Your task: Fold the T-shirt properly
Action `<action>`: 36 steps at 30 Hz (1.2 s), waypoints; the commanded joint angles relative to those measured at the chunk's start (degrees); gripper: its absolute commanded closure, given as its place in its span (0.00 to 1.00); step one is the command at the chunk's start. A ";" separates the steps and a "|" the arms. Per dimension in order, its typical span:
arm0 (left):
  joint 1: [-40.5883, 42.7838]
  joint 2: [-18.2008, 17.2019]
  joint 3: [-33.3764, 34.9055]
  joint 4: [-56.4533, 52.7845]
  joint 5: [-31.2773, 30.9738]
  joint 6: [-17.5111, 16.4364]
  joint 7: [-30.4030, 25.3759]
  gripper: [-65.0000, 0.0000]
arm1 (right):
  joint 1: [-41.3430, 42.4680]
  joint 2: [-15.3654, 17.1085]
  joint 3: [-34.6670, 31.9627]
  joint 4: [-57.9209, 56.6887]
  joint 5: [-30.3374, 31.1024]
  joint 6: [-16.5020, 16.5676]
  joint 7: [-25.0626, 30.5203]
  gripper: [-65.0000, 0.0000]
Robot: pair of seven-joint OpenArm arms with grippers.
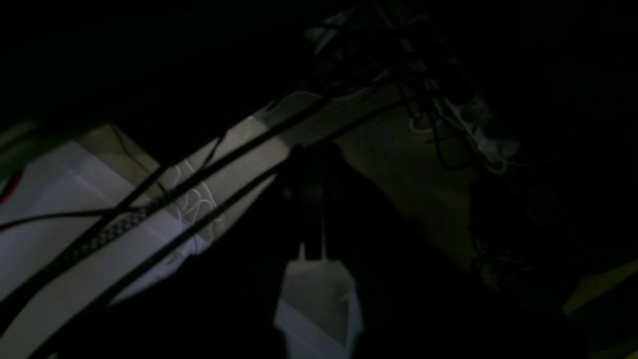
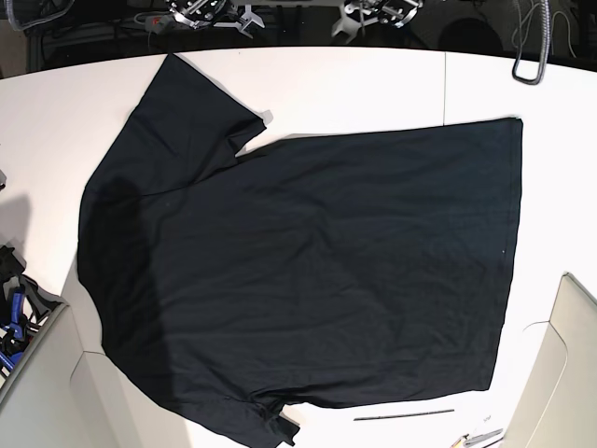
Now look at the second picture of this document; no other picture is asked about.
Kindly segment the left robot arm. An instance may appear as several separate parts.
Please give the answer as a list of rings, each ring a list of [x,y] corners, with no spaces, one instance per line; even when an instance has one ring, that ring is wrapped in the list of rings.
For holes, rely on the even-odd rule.
[[[400,29],[409,24],[423,8],[424,1],[415,0],[360,0],[343,1],[339,6],[340,18],[332,25],[331,36],[340,34],[353,40],[373,24]]]

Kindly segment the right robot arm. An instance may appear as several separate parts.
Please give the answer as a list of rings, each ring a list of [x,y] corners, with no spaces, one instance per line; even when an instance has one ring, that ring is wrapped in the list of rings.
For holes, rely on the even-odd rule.
[[[237,6],[226,0],[167,1],[168,13],[160,21],[167,30],[234,29],[252,38],[253,27],[265,28],[265,23],[250,5]]]

